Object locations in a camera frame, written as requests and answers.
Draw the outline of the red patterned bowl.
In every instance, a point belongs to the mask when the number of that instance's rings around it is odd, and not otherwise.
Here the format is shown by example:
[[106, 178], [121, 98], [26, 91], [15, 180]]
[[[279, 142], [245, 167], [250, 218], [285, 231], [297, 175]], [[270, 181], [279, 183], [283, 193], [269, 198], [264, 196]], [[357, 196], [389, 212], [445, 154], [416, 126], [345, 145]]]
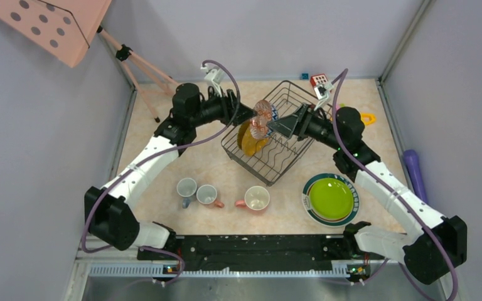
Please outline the red patterned bowl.
[[254, 110], [257, 112], [257, 116], [250, 119], [249, 122], [252, 137], [257, 140], [270, 137], [273, 130], [267, 124], [279, 118], [277, 109], [270, 102], [260, 100], [255, 104]]

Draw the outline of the yellow polka dot plate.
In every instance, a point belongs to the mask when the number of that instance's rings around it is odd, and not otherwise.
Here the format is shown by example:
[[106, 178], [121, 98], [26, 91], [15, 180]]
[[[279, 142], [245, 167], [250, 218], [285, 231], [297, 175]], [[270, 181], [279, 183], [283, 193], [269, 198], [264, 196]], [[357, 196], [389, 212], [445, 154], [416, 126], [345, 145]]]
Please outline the yellow polka dot plate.
[[239, 135], [241, 137], [241, 150], [246, 156], [251, 157], [268, 144], [269, 138], [255, 139], [250, 133], [249, 125], [249, 122], [244, 122], [240, 128]]

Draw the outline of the large pink mug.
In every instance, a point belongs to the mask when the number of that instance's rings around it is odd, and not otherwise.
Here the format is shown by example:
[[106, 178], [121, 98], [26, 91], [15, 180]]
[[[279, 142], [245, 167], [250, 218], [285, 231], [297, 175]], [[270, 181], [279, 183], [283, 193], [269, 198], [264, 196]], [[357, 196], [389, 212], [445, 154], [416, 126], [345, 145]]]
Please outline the large pink mug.
[[270, 193], [262, 186], [252, 186], [246, 190], [244, 198], [234, 202], [236, 208], [247, 209], [254, 214], [264, 213], [270, 204]]

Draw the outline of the lime green plate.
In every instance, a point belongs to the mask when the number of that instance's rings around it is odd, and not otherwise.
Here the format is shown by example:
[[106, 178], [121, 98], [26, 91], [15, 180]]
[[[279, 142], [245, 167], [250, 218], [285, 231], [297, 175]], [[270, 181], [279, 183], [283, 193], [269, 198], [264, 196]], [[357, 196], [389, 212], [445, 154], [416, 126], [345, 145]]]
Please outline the lime green plate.
[[341, 179], [315, 181], [309, 188], [308, 197], [315, 217], [327, 222], [344, 220], [354, 208], [352, 191]]

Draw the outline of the white plate teal rim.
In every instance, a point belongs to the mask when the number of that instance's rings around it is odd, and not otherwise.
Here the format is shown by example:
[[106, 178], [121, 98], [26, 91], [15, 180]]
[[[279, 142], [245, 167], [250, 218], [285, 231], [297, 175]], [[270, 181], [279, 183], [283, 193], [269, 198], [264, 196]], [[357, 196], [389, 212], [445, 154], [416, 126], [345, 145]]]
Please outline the white plate teal rim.
[[[327, 222], [323, 221], [317, 217], [315, 217], [314, 213], [312, 212], [311, 205], [309, 203], [309, 197], [308, 197], [308, 192], [310, 186], [317, 180], [319, 179], [324, 179], [324, 178], [336, 178], [336, 179], [341, 179], [344, 181], [348, 187], [351, 189], [353, 197], [354, 197], [354, 208], [352, 213], [349, 215], [349, 217], [345, 218], [344, 220], [337, 221], [337, 222]], [[359, 212], [360, 209], [360, 198], [358, 195], [357, 190], [355, 187], [352, 185], [352, 183], [345, 179], [343, 176], [339, 174], [331, 174], [331, 173], [322, 173], [318, 174], [316, 176], [313, 176], [303, 187], [303, 193], [302, 193], [302, 203], [304, 206], [304, 209], [306, 210], [307, 214], [314, 219], [316, 222], [320, 223], [321, 225], [324, 226], [329, 226], [329, 227], [341, 227], [341, 226], [346, 226], [347, 224], [351, 223], [353, 219], [356, 217], [356, 215]]]

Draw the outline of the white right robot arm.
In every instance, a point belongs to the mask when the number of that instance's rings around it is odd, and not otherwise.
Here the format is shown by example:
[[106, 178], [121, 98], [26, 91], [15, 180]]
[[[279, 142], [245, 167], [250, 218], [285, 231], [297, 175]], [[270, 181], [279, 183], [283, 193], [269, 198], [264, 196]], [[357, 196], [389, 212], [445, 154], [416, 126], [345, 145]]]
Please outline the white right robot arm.
[[293, 114], [268, 122], [285, 137], [312, 138], [335, 149], [338, 170], [367, 190], [403, 227], [403, 234], [367, 222], [346, 226], [350, 234], [343, 251], [350, 258], [375, 253], [403, 264], [423, 284], [432, 284], [450, 272], [444, 255], [456, 268], [467, 260], [468, 227], [459, 217], [448, 218], [419, 199], [402, 184], [362, 140], [365, 124], [353, 107], [336, 111], [336, 123], [302, 105]]

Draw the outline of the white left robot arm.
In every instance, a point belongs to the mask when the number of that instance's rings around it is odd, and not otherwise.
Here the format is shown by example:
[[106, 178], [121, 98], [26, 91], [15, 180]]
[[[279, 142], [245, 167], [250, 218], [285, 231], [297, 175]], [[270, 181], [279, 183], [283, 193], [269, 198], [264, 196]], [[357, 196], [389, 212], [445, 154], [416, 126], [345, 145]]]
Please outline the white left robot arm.
[[185, 149], [197, 145], [197, 127], [214, 121], [227, 127], [240, 125], [256, 115], [241, 103], [238, 91], [218, 93], [209, 87], [205, 98], [197, 85], [179, 85], [168, 117], [142, 152], [102, 188], [91, 187], [85, 193], [85, 233], [104, 241], [108, 248], [148, 246], [161, 259], [171, 258], [176, 251], [174, 231], [156, 222], [139, 222], [134, 215], [141, 195]]

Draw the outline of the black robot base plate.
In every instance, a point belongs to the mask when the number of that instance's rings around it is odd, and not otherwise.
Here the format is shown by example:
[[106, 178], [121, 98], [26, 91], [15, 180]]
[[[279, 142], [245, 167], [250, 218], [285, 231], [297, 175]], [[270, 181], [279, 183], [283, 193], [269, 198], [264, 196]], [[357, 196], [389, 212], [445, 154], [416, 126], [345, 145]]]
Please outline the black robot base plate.
[[187, 272], [328, 271], [338, 260], [382, 259], [355, 249], [343, 235], [185, 235], [165, 250], [181, 257]]

